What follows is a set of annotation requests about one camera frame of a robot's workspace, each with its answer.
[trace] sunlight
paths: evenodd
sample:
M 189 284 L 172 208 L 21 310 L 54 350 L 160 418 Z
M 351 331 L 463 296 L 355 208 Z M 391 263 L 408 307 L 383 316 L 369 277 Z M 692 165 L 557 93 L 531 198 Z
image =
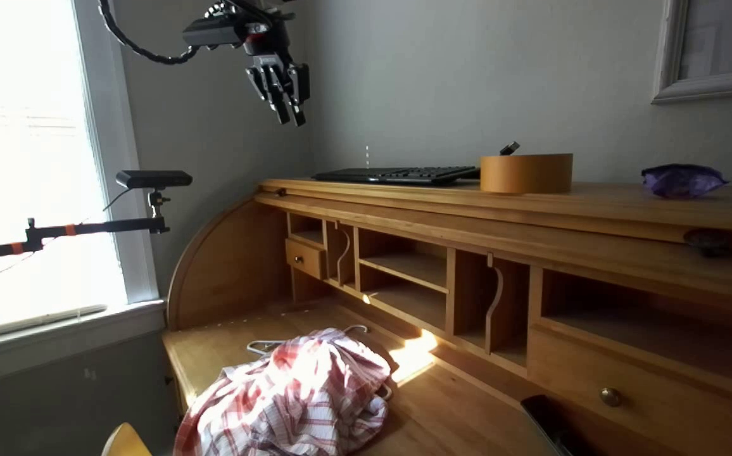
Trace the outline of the sunlight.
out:
M 0 245 L 36 226 L 106 218 L 89 132 L 89 88 L 74 3 L 0 3 Z M 112 236 L 47 237 L 0 258 L 0 331 L 123 303 Z
M 410 383 L 413 377 L 422 374 L 436 365 L 432 350 L 437 346 L 437 340 L 420 329 L 420 337 L 405 340 L 405 346 L 391 350 L 391 356 L 397 363 L 397 370 L 392 373 L 392 380 L 397 386 Z

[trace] black keyboard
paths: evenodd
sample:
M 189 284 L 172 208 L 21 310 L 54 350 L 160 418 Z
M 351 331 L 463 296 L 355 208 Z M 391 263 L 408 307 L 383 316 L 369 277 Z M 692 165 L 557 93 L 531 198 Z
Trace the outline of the black keyboard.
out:
M 450 184 L 478 178 L 478 166 L 345 166 L 317 173 L 315 180 L 372 184 Z

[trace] window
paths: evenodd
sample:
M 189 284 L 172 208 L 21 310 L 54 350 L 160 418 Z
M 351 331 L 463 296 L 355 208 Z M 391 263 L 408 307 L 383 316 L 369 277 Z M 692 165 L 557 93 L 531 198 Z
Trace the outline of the window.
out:
M 141 194 L 102 212 L 121 166 L 137 166 L 137 151 L 121 59 L 97 3 L 0 3 L 0 244 L 25 241 L 27 218 L 141 215 Z M 0 331 L 155 296 L 145 232 L 56 237 L 0 258 Z

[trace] wall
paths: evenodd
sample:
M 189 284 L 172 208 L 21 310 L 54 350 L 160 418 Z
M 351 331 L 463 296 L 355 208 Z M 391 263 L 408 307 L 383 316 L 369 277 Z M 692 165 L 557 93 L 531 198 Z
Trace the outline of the wall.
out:
M 116 3 L 123 31 L 155 52 L 182 52 L 182 28 L 211 3 Z M 289 23 L 293 59 L 305 61 L 301 19 Z M 155 237 L 160 285 L 193 232 L 255 189 L 270 175 L 308 169 L 308 127 L 279 127 L 258 101 L 244 69 L 249 55 L 234 49 L 199 51 L 184 65 L 156 65 L 127 52 L 130 99 L 139 165 L 188 169 L 193 188 L 166 189 L 164 218 L 172 231 Z
M 97 456 L 121 420 L 160 454 L 178 407 L 160 335 L 0 380 L 0 456 Z
M 574 180 L 662 163 L 732 180 L 732 99 L 653 106 L 662 0 L 311 0 L 315 166 L 574 151 Z

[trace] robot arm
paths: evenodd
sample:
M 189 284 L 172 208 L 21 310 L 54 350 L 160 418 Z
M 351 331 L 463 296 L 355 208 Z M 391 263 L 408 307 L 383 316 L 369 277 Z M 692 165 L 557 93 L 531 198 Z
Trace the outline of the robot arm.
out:
M 244 49 L 250 55 L 245 75 L 258 99 L 268 104 L 282 123 L 289 123 L 289 118 L 293 123 L 306 122 L 301 104 L 308 99 L 308 65 L 293 63 L 287 32 L 287 19 L 293 16 L 277 7 L 264 9 L 250 0 L 221 0 L 184 28 L 188 51 L 172 59 L 155 55 L 130 40 L 113 23 L 109 0 L 102 0 L 102 16 L 120 44 L 156 63 L 184 63 L 199 49 Z

